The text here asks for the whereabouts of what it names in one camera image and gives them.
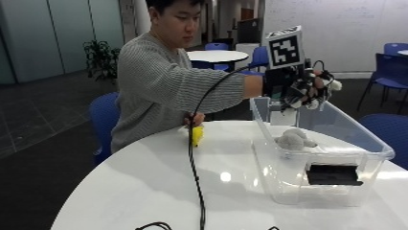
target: chair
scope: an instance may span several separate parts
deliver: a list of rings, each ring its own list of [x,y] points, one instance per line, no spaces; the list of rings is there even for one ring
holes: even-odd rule
[[[230,47],[226,43],[207,43],[203,48],[206,50],[226,50],[226,51],[230,50]],[[230,69],[230,65],[215,64],[214,69],[227,71]]]
[[[371,114],[360,119],[360,123],[392,147],[393,163],[408,170],[408,117]]]
[[[384,45],[384,54],[400,56],[397,51],[408,50],[408,43],[387,43]]]
[[[259,75],[263,76],[264,73],[259,72],[259,67],[268,66],[268,56],[267,56],[267,46],[256,47],[252,53],[252,61],[247,64],[248,70],[240,71],[242,74],[246,75]]]
[[[408,58],[376,54],[376,71],[372,73],[368,85],[361,94],[360,102],[357,105],[357,111],[360,110],[361,101],[373,83],[379,83],[384,86],[381,106],[388,98],[391,88],[406,90],[401,104],[397,109],[397,113],[400,113],[401,108],[406,102],[406,96],[408,96]]]
[[[94,152],[94,164],[105,161],[110,153],[111,129],[114,128],[119,116],[118,108],[114,104],[118,93],[113,92],[98,97],[89,106],[90,122],[93,124],[97,138],[101,144]]]
[[[191,66],[196,69],[212,69],[214,64],[203,60],[191,60]]]

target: black cable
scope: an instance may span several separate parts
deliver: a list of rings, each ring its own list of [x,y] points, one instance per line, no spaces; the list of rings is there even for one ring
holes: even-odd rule
[[[315,66],[316,66],[316,64],[317,63],[320,63],[321,64],[321,70],[324,71],[325,70],[325,68],[324,68],[324,63],[323,63],[323,61],[321,60],[316,60],[315,61],[315,63],[313,63],[313,67],[312,68],[315,68]]]
[[[146,224],[143,227],[137,228],[135,230],[142,230],[142,229],[151,227],[151,226],[158,226],[158,227],[163,228],[165,230],[171,230],[170,226],[165,222],[151,222],[151,223]]]
[[[190,164],[191,164],[191,170],[193,170],[193,175],[194,175],[194,180],[195,180],[196,191],[198,191],[199,199],[200,199],[200,230],[204,230],[204,197],[203,197],[199,177],[198,177],[198,174],[196,174],[194,155],[193,155],[193,152],[194,152],[194,147],[193,147],[194,118],[196,116],[198,110],[200,108],[200,105],[202,105],[203,100],[204,100],[206,96],[208,95],[208,93],[216,88],[216,86],[220,84],[222,81],[224,81],[232,74],[235,74],[236,72],[244,70],[246,68],[247,68],[247,66],[235,69],[231,73],[224,75],[224,77],[222,77],[222,79],[218,82],[214,83],[214,85],[207,89],[207,91],[203,94],[203,97],[202,97],[202,99],[199,101],[199,104],[196,105],[196,108],[194,110],[193,116],[189,117],[189,121],[190,121],[190,124],[189,124],[189,157],[190,157]],[[137,228],[135,230],[142,230],[142,229],[145,229],[145,228],[147,228],[150,226],[159,226],[165,230],[171,230],[171,228],[169,227],[169,225],[165,222],[149,223],[143,227]],[[271,227],[267,230],[279,230],[279,228]]]

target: table top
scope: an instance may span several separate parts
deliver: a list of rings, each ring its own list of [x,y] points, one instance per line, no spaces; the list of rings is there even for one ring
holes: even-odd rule
[[[264,193],[251,149],[252,122],[203,123],[194,150],[206,206],[204,229],[408,229],[408,172],[385,161],[361,207],[282,205]],[[187,131],[175,128],[122,149],[84,178],[53,230],[126,230],[154,221],[199,229],[199,199]]]
[[[398,54],[408,56],[408,50],[397,51]]]
[[[187,52],[190,60],[203,60],[211,63],[236,62],[246,60],[248,55],[239,51],[191,51]]]

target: clear plastic bin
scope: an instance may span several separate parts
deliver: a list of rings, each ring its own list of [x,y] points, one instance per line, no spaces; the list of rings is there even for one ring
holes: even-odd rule
[[[266,192],[282,204],[361,206],[392,148],[331,103],[300,108],[282,120],[270,98],[250,100],[259,135],[252,147]],[[275,138],[299,127],[317,143],[303,150],[282,149]]]

